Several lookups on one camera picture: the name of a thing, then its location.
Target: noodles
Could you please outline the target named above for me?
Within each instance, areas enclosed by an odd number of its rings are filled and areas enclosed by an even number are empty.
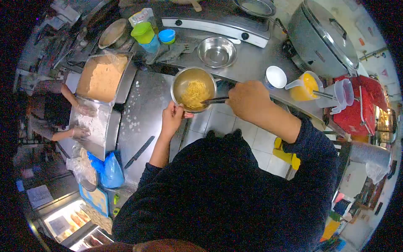
[[[204,107],[202,101],[210,98],[210,94],[206,85],[201,81],[191,81],[185,92],[181,95],[182,103],[190,108],[201,108]]]

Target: hand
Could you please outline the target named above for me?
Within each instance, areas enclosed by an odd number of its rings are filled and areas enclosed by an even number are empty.
[[[269,91],[260,81],[238,82],[228,92],[229,99],[225,101],[233,112],[241,119],[253,123],[273,103]]]
[[[73,139],[82,140],[86,137],[89,137],[90,135],[91,135],[91,132],[87,128],[74,126],[74,129],[72,129]]]
[[[162,111],[162,129],[161,135],[171,139],[181,125],[182,118],[192,118],[194,115],[184,112],[183,105],[175,106],[170,101],[168,107]]]
[[[87,105],[78,105],[76,107],[76,109],[80,114],[86,115],[86,116],[89,116],[89,117],[94,117],[97,114],[96,109],[94,109],[94,108],[92,108],[90,106],[87,106]]]

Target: metal tongs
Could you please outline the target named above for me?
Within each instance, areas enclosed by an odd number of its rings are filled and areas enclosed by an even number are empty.
[[[224,97],[218,97],[218,98],[214,98],[214,99],[210,99],[210,100],[205,100],[205,101],[202,101],[201,103],[207,104],[207,105],[214,104],[214,103],[225,103],[225,101],[227,99],[229,99],[229,97],[224,96]]]

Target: blue container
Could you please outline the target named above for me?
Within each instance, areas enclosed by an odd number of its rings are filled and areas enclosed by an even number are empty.
[[[149,53],[155,54],[158,52],[158,49],[160,48],[160,41],[157,38],[157,35],[154,35],[154,38],[151,40],[150,43],[148,44],[140,44],[144,50],[146,50]]]
[[[175,39],[175,31],[172,29],[160,31],[160,33],[158,33],[158,37],[162,43],[169,43]]]

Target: plastic glove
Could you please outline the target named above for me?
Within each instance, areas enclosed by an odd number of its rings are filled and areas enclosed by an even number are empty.
[[[74,126],[73,139],[83,140],[86,137],[89,137],[90,135],[91,135],[91,132],[89,131],[89,129]]]
[[[97,110],[87,106],[87,105],[78,105],[76,107],[77,111],[82,114],[82,115],[86,115],[89,117],[94,117],[97,114]]]

